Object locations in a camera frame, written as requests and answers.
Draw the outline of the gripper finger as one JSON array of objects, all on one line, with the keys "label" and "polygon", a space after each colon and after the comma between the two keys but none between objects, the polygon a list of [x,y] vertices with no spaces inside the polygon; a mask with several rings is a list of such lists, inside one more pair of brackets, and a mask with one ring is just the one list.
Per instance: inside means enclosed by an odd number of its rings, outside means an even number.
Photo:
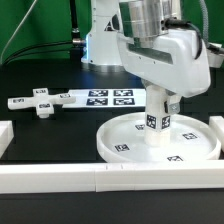
[{"label": "gripper finger", "polygon": [[168,95],[165,101],[165,112],[167,114],[178,114],[180,112],[181,96],[178,94]]}]

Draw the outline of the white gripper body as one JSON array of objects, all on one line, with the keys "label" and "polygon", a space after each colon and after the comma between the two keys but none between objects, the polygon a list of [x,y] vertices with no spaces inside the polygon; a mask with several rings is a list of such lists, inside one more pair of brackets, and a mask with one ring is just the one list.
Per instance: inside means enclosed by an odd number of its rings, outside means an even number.
[{"label": "white gripper body", "polygon": [[186,98],[204,93],[210,86],[205,44],[195,58],[195,31],[170,29],[154,39],[152,48],[137,47],[122,33],[117,34],[117,43],[122,64],[131,74]]}]

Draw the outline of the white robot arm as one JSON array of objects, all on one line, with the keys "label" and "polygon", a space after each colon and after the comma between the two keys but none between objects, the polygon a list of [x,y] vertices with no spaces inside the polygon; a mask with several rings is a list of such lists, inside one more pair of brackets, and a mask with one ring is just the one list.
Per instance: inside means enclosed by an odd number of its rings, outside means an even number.
[{"label": "white robot arm", "polygon": [[167,92],[167,111],[181,97],[207,91],[210,71],[200,31],[180,17],[179,0],[91,0],[85,68],[125,70]]}]

